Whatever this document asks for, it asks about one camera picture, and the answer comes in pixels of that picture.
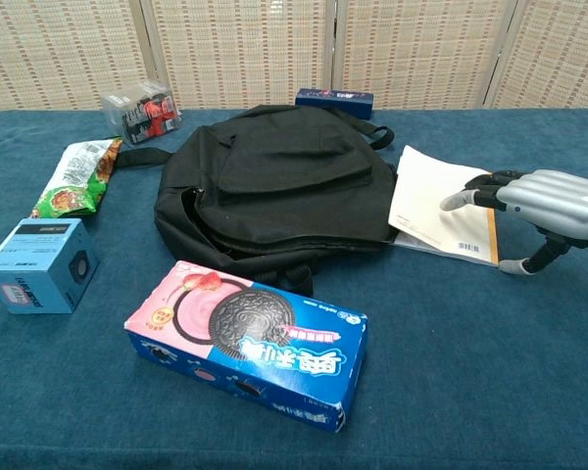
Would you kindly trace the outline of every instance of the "oreo box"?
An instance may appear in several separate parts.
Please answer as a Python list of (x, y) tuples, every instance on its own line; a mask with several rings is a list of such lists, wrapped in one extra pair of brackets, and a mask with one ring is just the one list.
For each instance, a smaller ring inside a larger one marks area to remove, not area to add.
[(124, 329), (149, 360), (333, 432), (367, 341), (363, 314), (185, 261)]
[(342, 90), (315, 90), (301, 88), (296, 95), (298, 106), (337, 108), (359, 119), (370, 119), (372, 114), (372, 93)]
[(72, 313), (97, 265), (79, 218), (25, 218), (0, 245), (0, 299), (11, 313)]

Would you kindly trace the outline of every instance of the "cookie box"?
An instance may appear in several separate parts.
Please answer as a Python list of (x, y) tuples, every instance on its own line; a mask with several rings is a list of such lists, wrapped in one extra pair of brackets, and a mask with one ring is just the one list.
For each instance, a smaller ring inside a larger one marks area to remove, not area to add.
[(124, 329), (149, 360), (337, 432), (367, 324), (348, 308), (179, 261)]
[(11, 313), (72, 313), (97, 265), (79, 218), (25, 218), (0, 245), (0, 299)]

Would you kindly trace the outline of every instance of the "backpack pocket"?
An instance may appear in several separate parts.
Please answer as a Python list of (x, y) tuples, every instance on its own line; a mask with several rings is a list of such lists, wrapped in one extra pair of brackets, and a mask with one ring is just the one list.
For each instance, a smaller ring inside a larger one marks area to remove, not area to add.
[(371, 163), (333, 125), (298, 131), (270, 130), (231, 138), (217, 183), (225, 198), (343, 189), (370, 182)]

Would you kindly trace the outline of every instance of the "blue tablecloth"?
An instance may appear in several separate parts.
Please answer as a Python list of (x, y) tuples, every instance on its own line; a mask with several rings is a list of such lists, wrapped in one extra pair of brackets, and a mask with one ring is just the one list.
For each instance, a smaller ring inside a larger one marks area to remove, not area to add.
[[(228, 111), (189, 111), (176, 149)], [(588, 177), (588, 110), (376, 112), (395, 143), (487, 169)], [(0, 242), (98, 112), (0, 113)], [(86, 219), (101, 264), (72, 315), (0, 304), (0, 468), (588, 468), (588, 250), (533, 277), (389, 247), (334, 258), (316, 297), (367, 313), (355, 404), (337, 435), (138, 358), (123, 322), (171, 268), (153, 223), (161, 169), (114, 173)], [(533, 227), (498, 218), (503, 258)]]

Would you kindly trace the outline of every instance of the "white notebook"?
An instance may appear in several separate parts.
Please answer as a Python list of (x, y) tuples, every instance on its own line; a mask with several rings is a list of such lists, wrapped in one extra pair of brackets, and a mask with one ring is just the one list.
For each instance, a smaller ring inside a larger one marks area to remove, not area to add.
[(400, 230), (395, 245), (466, 259), (499, 264), (493, 209), (466, 205), (444, 212), (447, 196), (464, 189), (473, 177), (487, 171), (432, 159), (410, 146), (403, 150), (390, 208), (390, 225)]

